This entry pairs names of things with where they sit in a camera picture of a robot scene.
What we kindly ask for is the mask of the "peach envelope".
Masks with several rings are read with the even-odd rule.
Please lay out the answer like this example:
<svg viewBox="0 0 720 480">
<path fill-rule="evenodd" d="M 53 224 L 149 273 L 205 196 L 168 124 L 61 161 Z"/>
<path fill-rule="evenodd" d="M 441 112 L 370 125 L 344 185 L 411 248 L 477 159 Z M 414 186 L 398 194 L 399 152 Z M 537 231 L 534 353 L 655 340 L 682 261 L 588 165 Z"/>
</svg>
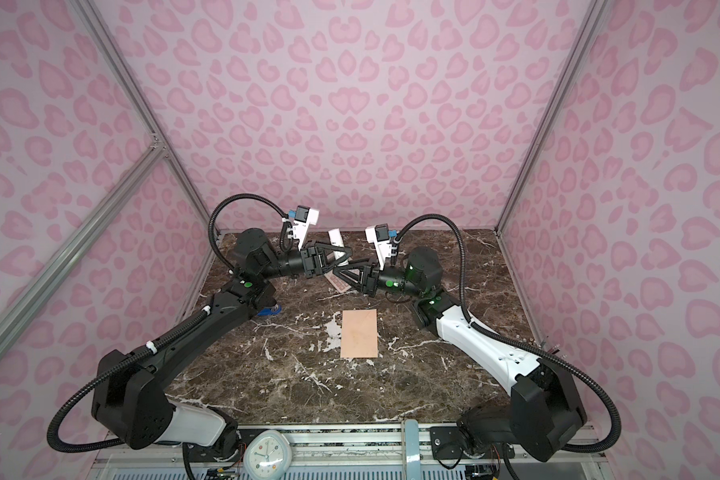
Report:
<svg viewBox="0 0 720 480">
<path fill-rule="evenodd" d="M 341 322 L 340 356 L 344 359 L 378 357 L 377 310 L 344 310 Z"/>
</svg>

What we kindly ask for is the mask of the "white glue stick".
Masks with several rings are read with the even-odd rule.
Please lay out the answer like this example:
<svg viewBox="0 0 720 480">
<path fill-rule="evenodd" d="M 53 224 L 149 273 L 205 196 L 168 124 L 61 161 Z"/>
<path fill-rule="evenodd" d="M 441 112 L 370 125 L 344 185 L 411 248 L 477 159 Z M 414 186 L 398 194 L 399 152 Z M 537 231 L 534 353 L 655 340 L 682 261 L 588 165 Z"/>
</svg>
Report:
<svg viewBox="0 0 720 480">
<path fill-rule="evenodd" d="M 334 247 L 334 260 L 338 265 L 345 265 L 348 261 L 350 253 L 344 245 L 343 237 L 340 230 L 338 228 L 331 229 L 328 231 L 328 235 L 330 243 Z"/>
</svg>

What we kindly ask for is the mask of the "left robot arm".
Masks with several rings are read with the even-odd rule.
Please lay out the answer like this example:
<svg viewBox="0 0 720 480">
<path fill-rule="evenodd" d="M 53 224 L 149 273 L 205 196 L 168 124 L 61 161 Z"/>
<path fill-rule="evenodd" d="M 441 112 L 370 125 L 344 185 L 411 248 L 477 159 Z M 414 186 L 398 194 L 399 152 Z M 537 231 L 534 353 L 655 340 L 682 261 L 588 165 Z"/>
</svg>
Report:
<svg viewBox="0 0 720 480">
<path fill-rule="evenodd" d="M 238 423 L 214 407 L 170 401 L 166 388 L 217 340 L 275 306 L 272 279 L 323 275 L 351 256 L 347 247 L 310 241 L 278 252 L 263 230 L 239 234 L 230 252 L 231 279 L 207 305 L 157 339 L 128 354 L 114 350 L 99 363 L 91 413 L 132 449 L 154 443 L 194 444 L 226 459 L 240 445 Z"/>
</svg>

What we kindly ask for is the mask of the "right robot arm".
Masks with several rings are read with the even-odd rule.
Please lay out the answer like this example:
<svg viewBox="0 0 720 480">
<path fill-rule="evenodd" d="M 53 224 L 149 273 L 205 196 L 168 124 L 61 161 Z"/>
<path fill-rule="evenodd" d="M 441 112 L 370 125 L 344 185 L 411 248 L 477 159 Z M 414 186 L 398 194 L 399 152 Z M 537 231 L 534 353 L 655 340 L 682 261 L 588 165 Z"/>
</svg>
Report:
<svg viewBox="0 0 720 480">
<path fill-rule="evenodd" d="M 492 339 L 492 330 L 465 316 L 460 300 L 442 285 L 437 253 L 417 247 L 403 267 L 380 267 L 369 260 L 350 261 L 334 274 L 368 296 L 378 291 L 412 298 L 422 329 L 456 346 L 485 369 L 510 397 L 499 413 L 487 406 L 463 413 L 448 433 L 434 432 L 436 459 L 478 456 L 501 443 L 518 444 L 532 458 L 548 461 L 575 436 L 587 417 L 571 373 L 536 354 Z"/>
</svg>

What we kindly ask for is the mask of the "pink calculator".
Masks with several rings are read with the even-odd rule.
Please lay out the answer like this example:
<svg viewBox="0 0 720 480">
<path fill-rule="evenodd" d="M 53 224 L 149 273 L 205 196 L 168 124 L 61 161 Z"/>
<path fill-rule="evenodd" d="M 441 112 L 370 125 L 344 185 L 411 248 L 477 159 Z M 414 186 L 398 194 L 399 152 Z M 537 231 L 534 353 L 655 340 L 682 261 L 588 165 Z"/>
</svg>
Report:
<svg viewBox="0 0 720 480">
<path fill-rule="evenodd" d="M 328 272 L 325 278 L 338 293 L 346 293 L 352 289 L 350 285 L 338 278 L 333 272 Z"/>
</svg>

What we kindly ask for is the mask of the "blue stapler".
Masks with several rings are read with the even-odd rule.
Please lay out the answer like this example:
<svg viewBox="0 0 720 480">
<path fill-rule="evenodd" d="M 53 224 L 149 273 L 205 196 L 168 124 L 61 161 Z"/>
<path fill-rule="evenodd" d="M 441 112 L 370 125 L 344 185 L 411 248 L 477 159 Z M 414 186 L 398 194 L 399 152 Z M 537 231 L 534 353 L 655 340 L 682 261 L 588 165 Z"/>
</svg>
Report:
<svg viewBox="0 0 720 480">
<path fill-rule="evenodd" d="M 282 307 L 280 305 L 274 305 L 272 307 L 262 309 L 258 313 L 258 316 L 275 316 L 281 312 L 282 312 Z"/>
</svg>

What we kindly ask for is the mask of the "light blue tape strip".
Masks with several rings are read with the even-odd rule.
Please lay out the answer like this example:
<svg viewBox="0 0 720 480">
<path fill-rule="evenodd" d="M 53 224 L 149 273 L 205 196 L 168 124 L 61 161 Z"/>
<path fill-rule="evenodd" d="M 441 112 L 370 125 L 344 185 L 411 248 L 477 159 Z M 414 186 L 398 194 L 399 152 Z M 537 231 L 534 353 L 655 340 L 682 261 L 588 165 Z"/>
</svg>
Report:
<svg viewBox="0 0 720 480">
<path fill-rule="evenodd" d="M 413 419 L 406 419 L 403 421 L 402 427 L 403 478 L 406 480 L 422 480 L 419 423 Z"/>
</svg>

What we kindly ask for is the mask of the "white desk clock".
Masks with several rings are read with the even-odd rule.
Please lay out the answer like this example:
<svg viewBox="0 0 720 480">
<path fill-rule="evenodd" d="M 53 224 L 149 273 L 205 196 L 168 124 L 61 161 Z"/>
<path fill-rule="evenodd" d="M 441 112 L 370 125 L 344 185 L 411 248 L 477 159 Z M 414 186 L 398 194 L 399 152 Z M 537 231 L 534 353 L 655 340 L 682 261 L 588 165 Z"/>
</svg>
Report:
<svg viewBox="0 0 720 480">
<path fill-rule="evenodd" d="M 293 449 L 277 430 L 266 430 L 247 446 L 243 465 L 251 479 L 283 479 L 293 461 Z"/>
</svg>

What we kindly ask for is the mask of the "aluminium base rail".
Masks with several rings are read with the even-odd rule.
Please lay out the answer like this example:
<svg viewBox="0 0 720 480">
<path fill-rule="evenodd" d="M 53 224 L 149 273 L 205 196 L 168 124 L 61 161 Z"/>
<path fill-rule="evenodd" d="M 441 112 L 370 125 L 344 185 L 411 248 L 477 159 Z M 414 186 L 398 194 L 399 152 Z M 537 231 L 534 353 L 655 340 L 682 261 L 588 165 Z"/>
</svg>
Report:
<svg viewBox="0 0 720 480">
<path fill-rule="evenodd" d="M 290 442 L 293 461 L 283 479 L 404 479 L 402 422 L 361 424 L 243 425 L 255 437 L 278 430 Z M 504 455 L 465 456 L 445 469 L 433 456 L 440 440 L 430 440 L 430 429 L 453 423 L 419 423 L 423 479 L 480 479 L 495 469 L 498 479 L 511 479 Z M 616 479 L 604 454 L 558 452 L 548 462 L 531 458 L 520 445 L 509 449 L 510 465 L 521 479 Z M 119 448 L 98 453 L 85 479 L 187 479 L 179 446 L 152 446 L 144 450 Z M 204 479 L 211 469 L 223 469 L 219 479 L 251 479 L 242 462 L 232 460 L 191 464 L 194 477 Z"/>
</svg>

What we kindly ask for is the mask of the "aluminium diagonal frame bar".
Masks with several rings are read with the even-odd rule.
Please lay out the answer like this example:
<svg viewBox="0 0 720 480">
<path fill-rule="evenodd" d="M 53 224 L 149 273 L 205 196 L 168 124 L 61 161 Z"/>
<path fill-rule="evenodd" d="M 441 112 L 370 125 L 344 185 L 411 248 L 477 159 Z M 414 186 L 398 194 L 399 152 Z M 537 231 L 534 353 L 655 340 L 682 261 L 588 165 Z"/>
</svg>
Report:
<svg viewBox="0 0 720 480">
<path fill-rule="evenodd" d="M 151 145 L 0 315 L 0 361 L 164 157 Z"/>
</svg>

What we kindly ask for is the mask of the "aluminium frame strut right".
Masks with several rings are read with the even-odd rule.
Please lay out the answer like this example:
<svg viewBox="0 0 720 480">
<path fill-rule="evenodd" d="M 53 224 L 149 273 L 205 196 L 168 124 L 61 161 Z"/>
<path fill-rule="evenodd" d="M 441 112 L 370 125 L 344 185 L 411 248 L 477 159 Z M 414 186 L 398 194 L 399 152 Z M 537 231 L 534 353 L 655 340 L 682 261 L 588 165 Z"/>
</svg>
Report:
<svg viewBox="0 0 720 480">
<path fill-rule="evenodd" d="M 508 224 L 520 201 L 520 196 L 540 156 L 541 150 L 554 129 L 566 97 L 574 86 L 576 78 L 585 63 L 586 57 L 597 35 L 607 22 L 611 9 L 612 1 L 596 0 L 589 3 L 586 15 L 574 38 L 572 48 L 565 62 L 562 64 L 558 78 L 554 83 L 554 88 L 546 102 L 536 131 L 521 163 L 518 175 L 510 189 L 507 203 L 499 216 L 496 228 L 494 229 L 497 237 L 501 237 L 508 230 Z"/>
</svg>

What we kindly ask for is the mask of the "aluminium frame strut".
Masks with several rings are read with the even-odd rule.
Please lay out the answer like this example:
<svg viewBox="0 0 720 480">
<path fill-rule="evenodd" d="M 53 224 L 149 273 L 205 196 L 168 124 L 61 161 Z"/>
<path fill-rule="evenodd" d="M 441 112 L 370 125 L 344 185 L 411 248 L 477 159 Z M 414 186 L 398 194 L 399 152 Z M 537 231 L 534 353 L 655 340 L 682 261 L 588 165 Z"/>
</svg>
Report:
<svg viewBox="0 0 720 480">
<path fill-rule="evenodd" d="M 104 21 L 95 2 L 72 0 L 67 1 L 67 4 L 75 12 L 87 31 L 99 55 L 108 65 L 125 98 L 149 132 L 153 142 L 165 152 L 173 175 L 188 197 L 195 212 L 207 226 L 210 219 L 210 210 L 202 199 L 199 190 L 191 181 L 187 169 L 168 139 L 166 129 L 161 125 L 142 85 L 117 46 L 114 35 Z"/>
<path fill-rule="evenodd" d="M 510 189 L 507 203 L 499 216 L 496 228 L 494 229 L 497 237 L 501 237 L 508 230 L 508 224 L 520 201 L 520 196 L 540 156 L 541 150 L 554 129 L 566 97 L 574 86 L 576 78 L 585 63 L 586 57 L 597 35 L 607 22 L 611 9 L 612 1 L 596 0 L 589 3 L 586 15 L 574 38 L 572 48 L 565 62 L 562 64 L 558 78 L 554 83 L 554 88 L 546 102 L 536 131 L 521 163 L 518 175 Z"/>
</svg>

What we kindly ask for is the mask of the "aluminium frame strut left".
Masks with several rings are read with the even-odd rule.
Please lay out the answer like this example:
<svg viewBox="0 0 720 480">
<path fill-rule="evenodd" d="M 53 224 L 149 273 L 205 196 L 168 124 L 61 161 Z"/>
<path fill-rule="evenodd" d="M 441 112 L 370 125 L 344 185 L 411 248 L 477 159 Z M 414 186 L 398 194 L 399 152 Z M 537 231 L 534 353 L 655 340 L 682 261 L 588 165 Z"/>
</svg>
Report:
<svg viewBox="0 0 720 480">
<path fill-rule="evenodd" d="M 195 212 L 207 226 L 210 219 L 210 210 L 202 199 L 199 190 L 191 181 L 187 169 L 168 139 L 166 129 L 161 125 L 142 85 L 117 46 L 114 35 L 104 21 L 95 2 L 72 0 L 67 1 L 67 4 L 75 12 L 87 31 L 99 55 L 108 65 L 125 98 L 149 132 L 153 142 L 165 152 L 173 175 L 188 197 Z"/>
</svg>

